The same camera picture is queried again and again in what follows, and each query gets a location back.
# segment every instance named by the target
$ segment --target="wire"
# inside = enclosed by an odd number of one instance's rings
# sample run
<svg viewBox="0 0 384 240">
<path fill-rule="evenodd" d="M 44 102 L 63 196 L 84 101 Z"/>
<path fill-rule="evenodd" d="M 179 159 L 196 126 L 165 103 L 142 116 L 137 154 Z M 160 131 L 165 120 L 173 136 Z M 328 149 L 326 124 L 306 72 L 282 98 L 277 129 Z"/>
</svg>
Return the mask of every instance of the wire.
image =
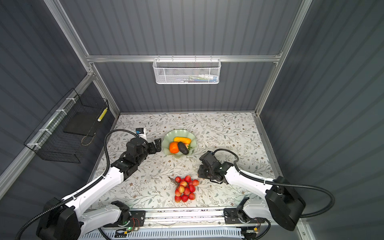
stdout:
<svg viewBox="0 0 384 240">
<path fill-rule="evenodd" d="M 83 145 L 83 146 L 88 146 L 88 145 L 90 145 L 90 144 L 92 143 L 93 139 L 95 138 L 95 136 L 96 136 L 96 133 L 93 135 L 91 141 L 90 141 L 88 144 L 84 145 L 84 144 L 83 144 L 83 141 L 84 141 L 84 139 L 85 139 L 86 137 L 88 137 L 87 135 L 85 135 L 85 136 L 81 139 L 81 145 Z"/>
<path fill-rule="evenodd" d="M 133 217 L 133 227 L 135 226 L 135 219 L 137 220 L 137 223 L 138 223 L 138 227 L 137 227 L 137 230 L 139 230 L 140 229 L 140 222 L 139 222 L 139 220 L 137 219 L 137 218 L 134 218 Z"/>
<path fill-rule="evenodd" d="M 99 183 L 101 180 L 104 179 L 104 177 L 107 175 L 108 171 L 109 171 L 109 167 L 110 167 L 110 160 L 109 160 L 109 154 L 108 154 L 108 150 L 107 150 L 107 139 L 108 139 L 108 136 L 111 135 L 112 133 L 114 132 L 118 132 L 118 131 L 122 131 L 122 132 L 127 132 L 127 133 L 130 133 L 132 135 L 134 135 L 135 137 L 139 137 L 138 134 L 134 133 L 134 132 L 131 132 L 129 130 L 125 130 L 125 129 L 115 129 L 115 130 L 112 130 L 110 131 L 109 133 L 107 133 L 107 135 L 105 135 L 105 138 L 104 138 L 104 152 L 105 152 L 105 158 L 106 158 L 106 162 L 107 162 L 107 167 L 104 171 L 104 173 L 96 180 L 94 181 L 91 185 L 89 185 L 88 187 L 84 188 L 83 190 L 81 190 L 80 192 L 76 193 L 73 197 L 70 197 L 70 198 L 67 198 L 65 199 L 64 201 L 56 204 L 55 206 L 52 206 L 50 208 L 48 208 L 47 210 L 39 213 L 38 215 L 36 215 L 34 218 L 32 218 L 31 220 L 29 220 L 26 224 L 24 224 L 20 229 L 19 231 L 16 233 L 16 236 L 15 236 L 15 240 L 20 240 L 23 232 L 32 224 L 34 223 L 35 221 L 37 221 L 39 218 L 41 218 L 42 216 L 44 216 L 45 214 L 49 213 L 50 211 L 52 210 L 55 210 L 59 207 L 62 207 L 63 205 L 65 205 L 66 203 L 69 203 L 70 201 L 76 199 L 78 196 L 80 196 L 81 194 L 85 193 L 86 191 L 88 191 L 89 189 L 91 189 L 92 187 L 94 187 L 97 183 Z"/>
<path fill-rule="evenodd" d="M 320 209 L 318 211 L 315 211 L 315 212 L 312 212 L 312 213 L 309 213 L 309 214 L 301 214 L 300 218 L 314 217 L 314 216 L 323 214 L 323 213 L 327 212 L 329 209 L 331 209 L 333 207 L 333 205 L 335 204 L 335 197 L 333 196 L 333 194 L 330 191 L 328 191 L 328 190 L 326 190 L 324 188 L 316 187 L 316 186 L 312 186 L 312 185 L 304 185 L 304 184 L 291 184 L 291 183 L 279 183 L 279 182 L 264 181 L 264 180 L 261 180 L 261 179 L 249 176 L 249 175 L 245 174 L 244 172 L 242 172 L 239 169 L 239 167 L 237 166 L 237 162 L 239 161 L 239 157 L 234 152 L 229 151 L 227 149 L 216 149 L 212 154 L 215 155 L 215 153 L 217 151 L 227 151 L 227 152 L 230 152 L 231 154 L 233 154 L 236 157 L 236 160 L 233 162 L 236 170 L 240 173 L 240 175 L 242 175 L 242 176 L 244 176 L 244 177 L 246 177 L 248 179 L 254 180 L 256 182 L 261 182 L 263 184 L 273 185 L 273 186 L 299 187 L 299 188 L 316 190 L 316 191 L 319 191 L 319 192 L 324 192 L 325 194 L 327 194 L 329 196 L 330 201 L 329 201 L 327 206 L 323 207 L 322 209 Z"/>
<path fill-rule="evenodd" d="M 258 235 L 256 238 L 247 238 L 246 237 L 246 232 L 242 232 L 244 237 L 245 237 L 245 239 L 247 239 L 247 240 L 258 240 L 258 239 L 262 238 L 269 231 L 269 229 L 271 228 L 271 222 L 268 219 L 266 219 L 266 218 L 264 218 L 264 220 L 268 223 L 268 227 L 266 228 L 266 230 L 262 234 Z"/>
<path fill-rule="evenodd" d="M 110 239 L 104 232 L 101 228 L 98 228 L 99 232 L 101 233 L 101 235 L 106 239 L 106 240 L 112 240 Z"/>
</svg>

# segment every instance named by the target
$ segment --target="floral tablecloth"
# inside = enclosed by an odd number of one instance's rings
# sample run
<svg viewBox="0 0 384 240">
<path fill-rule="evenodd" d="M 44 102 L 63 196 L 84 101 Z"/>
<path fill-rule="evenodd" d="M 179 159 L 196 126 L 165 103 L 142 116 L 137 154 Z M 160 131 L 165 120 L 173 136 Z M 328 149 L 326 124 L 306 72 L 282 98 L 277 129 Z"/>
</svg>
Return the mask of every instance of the floral tablecloth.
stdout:
<svg viewBox="0 0 384 240">
<path fill-rule="evenodd" d="M 192 155 L 179 159 L 165 156 L 163 152 L 149 155 L 129 179 L 105 193 L 91 209 L 104 207 L 115 200 L 124 202 L 132 209 L 236 206 L 245 195 L 251 193 L 241 187 L 214 184 L 207 179 L 198 179 L 200 185 L 196 188 L 195 200 L 174 202 L 175 185 L 168 176 L 183 178 L 189 174 L 192 179 L 197 179 L 199 157 L 217 148 L 226 148 L 238 154 L 240 168 L 274 178 L 251 113 L 120 115 L 115 129 L 134 131 L 138 127 L 147 128 L 149 142 L 155 138 L 164 138 L 171 130 L 186 129 L 196 136 L 197 149 Z M 131 137 L 126 132 L 112 134 L 108 142 L 111 162 L 125 151 L 125 145 Z M 234 157 L 224 151 L 217 152 L 216 157 L 221 162 L 234 161 Z M 101 175 L 105 167 L 103 156 L 95 177 Z"/>
</svg>

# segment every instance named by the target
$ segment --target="wall panel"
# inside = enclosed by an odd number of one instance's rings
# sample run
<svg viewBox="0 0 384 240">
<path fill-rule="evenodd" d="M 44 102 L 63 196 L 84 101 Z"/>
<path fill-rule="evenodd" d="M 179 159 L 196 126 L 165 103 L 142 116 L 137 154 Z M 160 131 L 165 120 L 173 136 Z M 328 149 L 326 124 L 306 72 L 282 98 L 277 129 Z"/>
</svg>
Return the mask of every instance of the wall panel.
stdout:
<svg viewBox="0 0 384 240">
<path fill-rule="evenodd" d="M 383 1 L 314 1 L 261 114 L 285 177 L 332 191 L 316 239 L 381 238 Z M 324 194 L 301 190 L 309 212 Z"/>
</svg>

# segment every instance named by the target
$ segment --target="gray corrugated wall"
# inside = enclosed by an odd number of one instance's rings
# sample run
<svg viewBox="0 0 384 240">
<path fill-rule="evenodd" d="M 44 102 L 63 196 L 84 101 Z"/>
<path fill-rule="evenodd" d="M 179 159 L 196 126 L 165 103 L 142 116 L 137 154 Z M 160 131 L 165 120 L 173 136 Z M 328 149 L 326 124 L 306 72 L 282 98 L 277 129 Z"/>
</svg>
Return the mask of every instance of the gray corrugated wall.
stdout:
<svg viewBox="0 0 384 240">
<path fill-rule="evenodd" d="M 0 1 L 0 36 L 2 173 L 86 71 L 41 1 Z"/>
<path fill-rule="evenodd" d="M 300 0 L 62 1 L 91 55 L 275 55 Z M 254 110 L 272 63 L 223 63 L 220 83 L 158 85 L 150 63 L 96 63 L 121 112 Z"/>
<path fill-rule="evenodd" d="M 101 97 L 93 83 L 84 95 Z M 112 127 L 114 117 L 110 111 L 87 150 L 80 164 L 52 162 L 34 157 L 0 200 L 0 239 L 14 239 L 19 228 L 39 214 L 44 204 L 53 197 L 58 199 L 84 186 L 103 147 L 104 136 Z M 36 236 L 37 222 L 28 227 L 22 239 L 39 239 Z"/>
<path fill-rule="evenodd" d="M 384 1 L 315 1 L 261 114 L 285 177 L 335 194 L 316 239 L 384 225 Z M 327 202 L 301 191 L 308 210 Z"/>
<path fill-rule="evenodd" d="M 300 0 L 62 1 L 91 55 L 278 54 Z"/>
<path fill-rule="evenodd" d="M 157 84 L 152 63 L 96 63 L 121 112 L 255 110 L 273 63 L 222 63 L 218 84 Z"/>
<path fill-rule="evenodd" d="M 43 1 L 0 1 L 0 172 L 23 149 L 23 142 L 52 107 L 86 75 Z M 84 94 L 100 97 L 91 84 Z M 0 200 L 0 239 L 40 213 L 46 201 L 86 184 L 113 124 L 109 112 L 81 164 L 34 157 Z M 38 239 L 36 224 L 22 239 Z"/>
</svg>

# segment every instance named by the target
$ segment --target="green glass bowl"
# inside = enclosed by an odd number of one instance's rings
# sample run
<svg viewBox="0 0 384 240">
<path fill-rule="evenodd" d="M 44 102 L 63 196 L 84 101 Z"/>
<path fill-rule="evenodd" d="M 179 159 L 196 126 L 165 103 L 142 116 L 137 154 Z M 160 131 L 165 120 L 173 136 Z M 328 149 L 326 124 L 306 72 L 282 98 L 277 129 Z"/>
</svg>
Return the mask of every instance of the green glass bowl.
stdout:
<svg viewBox="0 0 384 240">
<path fill-rule="evenodd" d="M 189 145 L 190 146 L 190 149 L 189 149 L 189 153 L 187 155 L 184 155 L 182 154 L 181 152 L 178 152 L 178 153 L 171 153 L 169 151 L 169 144 L 171 142 L 173 142 L 173 139 L 175 137 L 187 137 L 189 139 L 191 139 L 191 144 Z M 197 146 L 197 143 L 196 143 L 196 138 L 195 136 L 188 132 L 187 130 L 184 130 L 184 129 L 176 129 L 176 130 L 173 130 L 173 131 L 170 131 L 169 133 L 167 133 L 167 135 L 165 135 L 164 137 L 164 140 L 161 144 L 161 147 L 165 153 L 165 155 L 173 155 L 175 158 L 181 158 L 182 156 L 189 156 L 192 154 L 192 152 L 195 152 L 196 151 L 196 146 Z"/>
</svg>

